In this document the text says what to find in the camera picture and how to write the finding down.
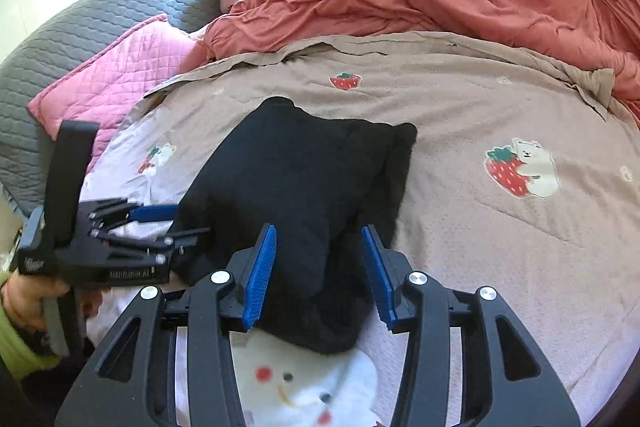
strawberry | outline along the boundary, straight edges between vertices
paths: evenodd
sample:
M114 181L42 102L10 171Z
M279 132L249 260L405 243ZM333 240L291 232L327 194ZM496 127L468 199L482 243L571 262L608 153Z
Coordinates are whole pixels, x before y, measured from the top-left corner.
M520 176L516 170L523 165L516 154L509 148L495 148L487 152L484 167L489 175L506 191L517 198L529 196L526 176Z
M350 89L353 89L354 87L358 87L360 85L362 77L358 74L340 73L337 76L331 77L330 80L331 83L334 84L334 86L338 89L348 91Z

beige bed sheet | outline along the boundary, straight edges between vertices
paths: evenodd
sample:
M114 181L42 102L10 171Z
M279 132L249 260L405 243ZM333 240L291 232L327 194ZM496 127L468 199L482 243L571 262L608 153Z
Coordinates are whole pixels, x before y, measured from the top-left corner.
M357 87L337 89L331 78L340 73ZM160 86L126 119L82 197L179 201L226 134L268 96L323 118L410 121L418 139L393 247L448 287L495 286L585 425L640 345L640 140L610 97L612 83L610 70L587 73L446 33L296 42ZM166 144L152 172L139 173L147 153ZM114 292L118 298L90 326L94 340L130 295ZM452 340L459 342L455 333ZM377 368L372 411L385 425L405 343L372 316L359 345ZM450 425L460 413L460 381L454 352Z

person's arm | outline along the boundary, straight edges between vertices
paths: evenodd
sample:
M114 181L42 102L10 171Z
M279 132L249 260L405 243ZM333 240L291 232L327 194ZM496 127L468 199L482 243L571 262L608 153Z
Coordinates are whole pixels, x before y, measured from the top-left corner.
M48 278L29 278L27 284L22 276L0 272L0 357L4 361L12 377L21 380L30 373L40 369L51 369L60 359L52 354L45 354L36 345L37 332L46 329L40 299L64 295L68 287L64 283Z

silver screw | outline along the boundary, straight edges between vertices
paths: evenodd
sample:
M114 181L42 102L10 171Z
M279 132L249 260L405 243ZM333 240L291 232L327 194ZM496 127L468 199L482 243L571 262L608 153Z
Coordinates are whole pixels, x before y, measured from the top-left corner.
M145 301L151 300L158 295L158 288L155 286L147 286L146 288L142 288L140 290L140 296L145 299Z
M411 272L409 274L409 282L418 286L425 284L429 278L422 272Z
M215 284L224 284L225 282L228 282L229 279L231 279L231 274L224 270L218 270L211 274L211 282L214 282Z
M498 292L491 288L491 286L484 286L480 288L480 296L485 301L492 301L498 296Z

green strawberry leaf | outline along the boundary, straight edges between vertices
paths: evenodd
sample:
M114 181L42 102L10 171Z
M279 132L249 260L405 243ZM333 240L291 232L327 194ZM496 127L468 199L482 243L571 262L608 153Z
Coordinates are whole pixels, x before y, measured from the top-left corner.
M496 147L487 152L486 155L497 162L510 162L516 157L515 153L509 147Z

